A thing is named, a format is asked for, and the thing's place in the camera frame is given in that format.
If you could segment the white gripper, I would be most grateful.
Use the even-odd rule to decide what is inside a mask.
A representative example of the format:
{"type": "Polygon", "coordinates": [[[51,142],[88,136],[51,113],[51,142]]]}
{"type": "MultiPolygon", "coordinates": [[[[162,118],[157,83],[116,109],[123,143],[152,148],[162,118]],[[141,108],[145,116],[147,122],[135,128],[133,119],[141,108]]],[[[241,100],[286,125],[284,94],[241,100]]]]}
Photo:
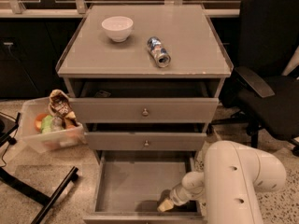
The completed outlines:
{"type": "Polygon", "coordinates": [[[170,198],[165,198],[157,207],[159,212],[166,212],[174,208],[176,206],[182,206],[188,201],[193,199],[193,191],[185,189],[181,184],[174,186],[170,193],[170,198]]]}

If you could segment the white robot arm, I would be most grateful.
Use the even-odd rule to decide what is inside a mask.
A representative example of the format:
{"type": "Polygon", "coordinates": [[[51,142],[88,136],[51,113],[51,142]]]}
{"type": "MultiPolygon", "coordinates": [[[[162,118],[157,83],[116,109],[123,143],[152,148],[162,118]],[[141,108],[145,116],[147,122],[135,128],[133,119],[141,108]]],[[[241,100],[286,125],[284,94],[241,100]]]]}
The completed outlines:
{"type": "Polygon", "coordinates": [[[256,191],[282,189],[282,162],[260,149],[218,141],[206,151],[204,171],[188,172],[158,206],[166,212],[206,198],[207,224],[263,224],[256,191]]]}

